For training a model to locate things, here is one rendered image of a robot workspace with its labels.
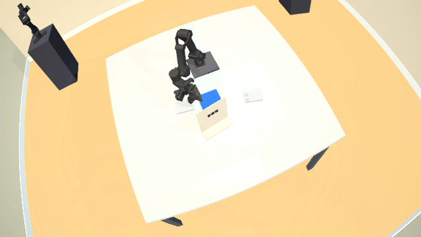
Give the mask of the blue square marker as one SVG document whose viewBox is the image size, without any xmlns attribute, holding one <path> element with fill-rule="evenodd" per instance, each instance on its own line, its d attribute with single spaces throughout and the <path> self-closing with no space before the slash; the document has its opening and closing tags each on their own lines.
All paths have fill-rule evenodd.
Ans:
<svg viewBox="0 0 421 237">
<path fill-rule="evenodd" d="M 209 107 L 210 105 L 212 105 L 213 103 L 221 99 L 216 89 L 203 93 L 201 95 L 202 95 L 203 101 L 202 102 L 199 101 L 199 102 L 201 104 L 202 109 L 206 109 L 207 107 Z"/>
</svg>

